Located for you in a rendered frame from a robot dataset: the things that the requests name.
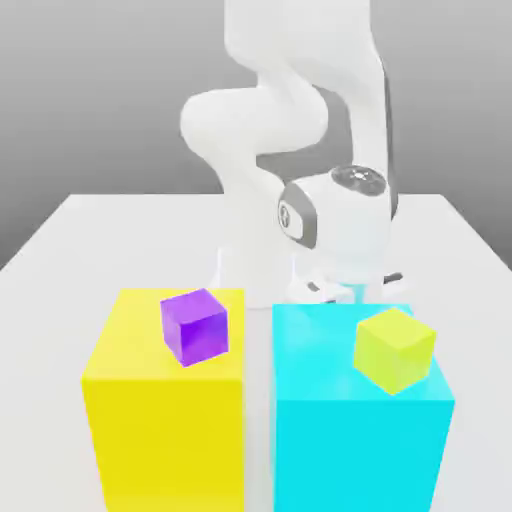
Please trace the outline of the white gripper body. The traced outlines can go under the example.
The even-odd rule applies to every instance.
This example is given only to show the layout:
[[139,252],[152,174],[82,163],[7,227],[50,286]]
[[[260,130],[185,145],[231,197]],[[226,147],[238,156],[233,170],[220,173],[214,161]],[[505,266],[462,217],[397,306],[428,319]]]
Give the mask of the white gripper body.
[[323,279],[319,274],[294,276],[289,284],[289,302],[295,304],[372,304],[397,297],[404,290],[400,272],[385,275],[381,282],[369,285],[339,284]]

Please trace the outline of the small lime cube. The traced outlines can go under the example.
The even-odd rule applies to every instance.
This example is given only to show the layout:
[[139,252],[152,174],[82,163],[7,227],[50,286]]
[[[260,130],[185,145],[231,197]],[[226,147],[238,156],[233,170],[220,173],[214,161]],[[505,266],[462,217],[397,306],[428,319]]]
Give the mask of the small lime cube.
[[397,307],[360,321],[354,367],[389,395],[429,375],[437,332]]

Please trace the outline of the small purple cube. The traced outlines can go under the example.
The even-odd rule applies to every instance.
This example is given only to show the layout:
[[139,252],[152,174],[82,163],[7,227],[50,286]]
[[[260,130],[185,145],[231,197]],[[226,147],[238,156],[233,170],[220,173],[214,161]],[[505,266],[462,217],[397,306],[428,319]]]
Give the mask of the small purple cube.
[[160,301],[163,338],[183,367],[229,351],[228,313],[205,288]]

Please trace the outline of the large cyan box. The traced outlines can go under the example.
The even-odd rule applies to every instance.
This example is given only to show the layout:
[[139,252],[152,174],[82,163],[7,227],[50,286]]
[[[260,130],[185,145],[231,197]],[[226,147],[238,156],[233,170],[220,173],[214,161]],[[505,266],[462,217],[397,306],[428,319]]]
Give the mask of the large cyan box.
[[433,362],[390,395],[353,365],[385,304],[276,304],[273,512],[429,512],[454,396]]

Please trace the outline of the large yellow box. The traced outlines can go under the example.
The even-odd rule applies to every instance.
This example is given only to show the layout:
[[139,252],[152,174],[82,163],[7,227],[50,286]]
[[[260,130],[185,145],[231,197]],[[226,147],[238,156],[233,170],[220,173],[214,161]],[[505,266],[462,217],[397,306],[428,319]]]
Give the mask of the large yellow box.
[[244,512],[244,293],[213,290],[229,350],[189,367],[161,321],[180,293],[121,290],[82,374],[108,512]]

